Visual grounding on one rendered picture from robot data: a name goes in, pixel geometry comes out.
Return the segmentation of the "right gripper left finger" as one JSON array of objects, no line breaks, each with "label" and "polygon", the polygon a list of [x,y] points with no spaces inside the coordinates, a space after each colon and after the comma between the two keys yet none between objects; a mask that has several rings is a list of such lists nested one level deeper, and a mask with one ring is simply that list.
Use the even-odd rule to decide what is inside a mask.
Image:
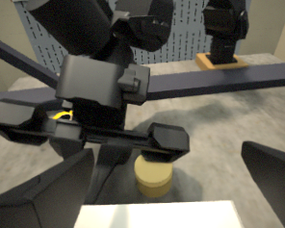
[{"label": "right gripper left finger", "polygon": [[0,193],[0,228],[74,228],[94,163],[92,148],[85,148]]}]

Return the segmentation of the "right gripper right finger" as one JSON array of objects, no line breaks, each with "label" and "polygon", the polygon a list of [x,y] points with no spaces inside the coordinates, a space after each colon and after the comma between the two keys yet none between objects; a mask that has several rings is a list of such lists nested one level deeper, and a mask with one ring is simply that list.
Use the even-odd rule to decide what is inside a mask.
[{"label": "right gripper right finger", "polygon": [[245,140],[241,157],[254,183],[285,228],[285,152]]}]

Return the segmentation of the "yellow cylinder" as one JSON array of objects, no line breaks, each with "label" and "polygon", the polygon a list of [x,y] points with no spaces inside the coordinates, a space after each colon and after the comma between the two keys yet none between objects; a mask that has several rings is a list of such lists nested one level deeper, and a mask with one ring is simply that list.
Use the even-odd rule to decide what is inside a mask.
[{"label": "yellow cylinder", "polygon": [[70,113],[61,112],[61,113],[55,115],[53,118],[56,118],[56,119],[62,118],[62,119],[70,120],[71,119],[71,111],[70,111]]}]

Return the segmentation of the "dark grey perforated metal panel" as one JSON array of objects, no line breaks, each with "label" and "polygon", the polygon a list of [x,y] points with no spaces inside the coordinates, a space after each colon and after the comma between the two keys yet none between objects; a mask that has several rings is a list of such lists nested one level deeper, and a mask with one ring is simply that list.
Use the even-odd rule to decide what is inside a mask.
[{"label": "dark grey perforated metal panel", "polygon": [[[213,36],[204,27],[171,29],[166,45],[156,52],[131,47],[136,64],[169,63],[195,60],[198,53],[210,53]],[[60,73],[64,56],[70,55],[56,40],[31,43],[39,64]]]}]

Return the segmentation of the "white cardboard box with lid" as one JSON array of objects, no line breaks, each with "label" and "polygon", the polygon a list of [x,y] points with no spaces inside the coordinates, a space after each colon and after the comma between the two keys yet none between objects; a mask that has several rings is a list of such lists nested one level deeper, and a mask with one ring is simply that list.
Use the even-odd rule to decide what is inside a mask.
[{"label": "white cardboard box with lid", "polygon": [[74,228],[244,228],[232,200],[83,206]]}]

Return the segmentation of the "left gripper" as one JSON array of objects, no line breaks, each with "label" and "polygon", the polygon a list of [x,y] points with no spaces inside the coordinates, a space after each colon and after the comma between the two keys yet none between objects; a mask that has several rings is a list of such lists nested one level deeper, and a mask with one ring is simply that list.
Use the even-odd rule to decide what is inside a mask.
[{"label": "left gripper", "polygon": [[152,122],[145,133],[124,130],[127,104],[124,120],[113,117],[114,111],[79,104],[71,112],[70,120],[49,118],[41,104],[0,99],[0,136],[34,146],[49,139],[63,160],[85,149],[87,142],[101,144],[83,206],[95,204],[116,165],[125,165],[133,149],[141,150],[146,161],[158,163],[173,163],[190,153],[190,137],[183,127]]}]

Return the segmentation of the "grey perforated pegboard panel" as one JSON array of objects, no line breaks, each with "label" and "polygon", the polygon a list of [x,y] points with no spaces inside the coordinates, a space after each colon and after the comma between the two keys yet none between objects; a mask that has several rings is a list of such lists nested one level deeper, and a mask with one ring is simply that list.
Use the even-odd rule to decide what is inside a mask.
[{"label": "grey perforated pegboard panel", "polygon": [[[209,0],[173,0],[174,13],[171,29],[204,27],[203,9]],[[55,40],[26,10],[28,0],[13,1],[30,43]],[[107,0],[114,11],[117,0]],[[247,14],[251,0],[246,0]]]}]

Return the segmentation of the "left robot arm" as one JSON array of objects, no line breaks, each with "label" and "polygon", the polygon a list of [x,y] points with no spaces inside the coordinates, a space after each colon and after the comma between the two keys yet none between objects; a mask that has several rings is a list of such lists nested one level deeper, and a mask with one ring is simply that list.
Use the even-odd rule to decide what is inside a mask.
[{"label": "left robot arm", "polygon": [[[150,67],[136,64],[131,47],[156,52],[166,45],[173,0],[117,0],[114,11],[106,0],[29,0],[26,11],[70,54],[55,93],[65,113],[79,104],[124,120],[126,104],[145,102]],[[209,0],[203,16],[205,35],[213,36],[205,57],[237,63],[237,40],[246,39],[249,28],[246,0]]]}]

